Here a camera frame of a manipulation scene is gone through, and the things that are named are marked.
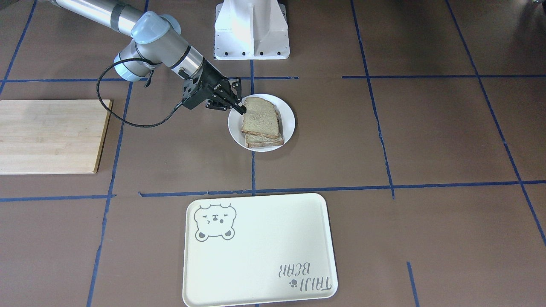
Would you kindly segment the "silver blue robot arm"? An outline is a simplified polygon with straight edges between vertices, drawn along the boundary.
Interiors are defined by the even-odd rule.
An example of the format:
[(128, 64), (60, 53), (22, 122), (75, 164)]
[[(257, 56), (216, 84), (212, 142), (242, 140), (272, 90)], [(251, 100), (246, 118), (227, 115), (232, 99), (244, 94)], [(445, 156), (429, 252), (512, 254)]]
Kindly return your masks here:
[(193, 109), (205, 102), (214, 110), (246, 112), (240, 79), (223, 76), (181, 36), (180, 24), (172, 16), (143, 12), (119, 0), (53, 0), (52, 4), (131, 37), (114, 60), (121, 78), (138, 81), (163, 64), (184, 80), (184, 107)]

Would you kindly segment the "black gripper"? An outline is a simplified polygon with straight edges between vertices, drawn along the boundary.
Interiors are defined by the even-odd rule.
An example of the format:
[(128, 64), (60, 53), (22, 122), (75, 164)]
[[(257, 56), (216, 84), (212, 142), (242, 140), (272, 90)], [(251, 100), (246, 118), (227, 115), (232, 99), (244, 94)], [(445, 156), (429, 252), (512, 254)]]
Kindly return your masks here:
[(184, 107), (192, 110), (203, 102), (210, 103), (208, 108), (214, 110), (234, 109), (241, 115), (247, 113), (246, 107), (241, 105), (241, 78), (226, 78), (207, 60), (183, 86)]

